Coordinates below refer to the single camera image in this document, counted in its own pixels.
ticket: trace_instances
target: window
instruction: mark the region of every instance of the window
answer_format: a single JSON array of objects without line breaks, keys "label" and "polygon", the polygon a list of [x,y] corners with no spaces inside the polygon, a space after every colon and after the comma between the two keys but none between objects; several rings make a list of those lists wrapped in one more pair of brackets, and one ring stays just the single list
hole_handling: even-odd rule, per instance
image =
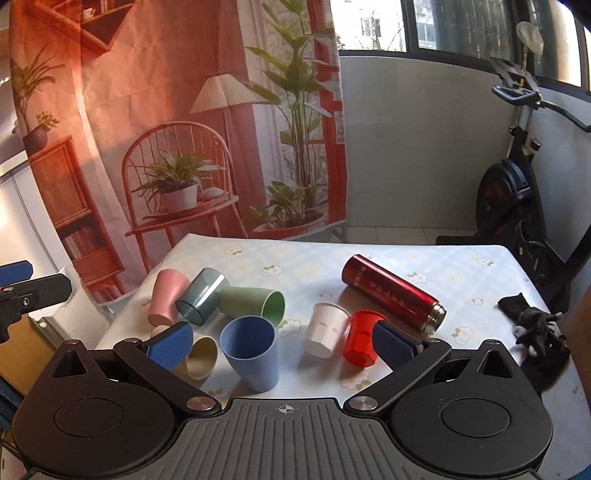
[{"label": "window", "polygon": [[330,1],[339,50],[408,52],[411,58],[485,70],[491,57],[523,62],[517,24],[531,21],[540,29],[544,52],[530,53],[528,68],[544,86],[562,89],[550,79],[568,83],[582,88],[581,98],[591,102],[591,30],[563,0]]},{"label": "window", "polygon": [[331,0],[339,50],[406,51],[401,0]]},{"label": "window", "polygon": [[529,10],[544,39],[544,53],[535,56],[535,74],[580,87],[579,40],[573,14],[558,0],[530,0]]},{"label": "window", "polygon": [[435,25],[417,22],[418,46],[421,48],[437,48],[435,42]]},{"label": "window", "polygon": [[587,44],[587,59],[589,63],[589,77],[591,77],[591,32],[585,28],[585,40]]},{"label": "window", "polygon": [[381,37],[382,32],[379,29],[378,18],[362,18],[361,32],[366,37]]},{"label": "window", "polygon": [[515,60],[508,4],[504,0],[414,0],[418,46],[477,59]]}]

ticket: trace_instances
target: green cup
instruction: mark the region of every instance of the green cup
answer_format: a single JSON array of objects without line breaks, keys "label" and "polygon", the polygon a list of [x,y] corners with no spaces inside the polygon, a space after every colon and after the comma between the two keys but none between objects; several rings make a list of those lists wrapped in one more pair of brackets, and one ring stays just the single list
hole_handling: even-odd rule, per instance
[{"label": "green cup", "polygon": [[268,288],[224,287],[218,297],[218,309],[232,318],[260,315],[277,327],[285,313],[283,293]]}]

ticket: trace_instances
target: crosshair marking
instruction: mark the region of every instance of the crosshair marking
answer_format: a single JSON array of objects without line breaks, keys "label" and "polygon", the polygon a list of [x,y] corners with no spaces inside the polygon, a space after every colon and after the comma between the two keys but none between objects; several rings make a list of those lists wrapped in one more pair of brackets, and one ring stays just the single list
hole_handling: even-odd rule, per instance
[{"label": "crosshair marking", "polygon": [[291,405],[288,405],[287,403],[285,405],[282,405],[279,408],[276,408],[276,410],[279,410],[281,413],[287,415],[288,413],[293,412],[294,410],[297,410],[297,408],[292,407]]}]

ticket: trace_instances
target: bike handlebar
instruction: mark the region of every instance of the bike handlebar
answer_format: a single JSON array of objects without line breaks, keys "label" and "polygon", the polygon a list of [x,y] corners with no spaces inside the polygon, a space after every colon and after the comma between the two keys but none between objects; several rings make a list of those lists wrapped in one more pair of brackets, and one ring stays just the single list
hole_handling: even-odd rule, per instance
[{"label": "bike handlebar", "polygon": [[502,80],[501,85],[492,87],[492,93],[501,100],[514,106],[530,106],[535,110],[547,108],[559,113],[583,132],[591,133],[591,125],[585,125],[560,105],[544,100],[531,73],[503,59],[491,58],[491,63]]},{"label": "bike handlebar", "polygon": [[523,88],[513,89],[495,85],[492,88],[492,93],[514,106],[532,105],[533,103],[537,103],[542,100],[542,96],[539,92],[529,92]]}]

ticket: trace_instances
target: black glove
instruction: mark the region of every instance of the black glove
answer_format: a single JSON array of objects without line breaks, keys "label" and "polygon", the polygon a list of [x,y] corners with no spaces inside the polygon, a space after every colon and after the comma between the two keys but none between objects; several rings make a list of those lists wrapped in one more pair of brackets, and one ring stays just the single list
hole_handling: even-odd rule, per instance
[{"label": "black glove", "polygon": [[538,395],[554,384],[567,364],[570,350],[566,337],[560,334],[560,314],[549,314],[530,307],[523,294],[499,300],[499,308],[516,327],[516,344],[528,349],[521,370]]}]

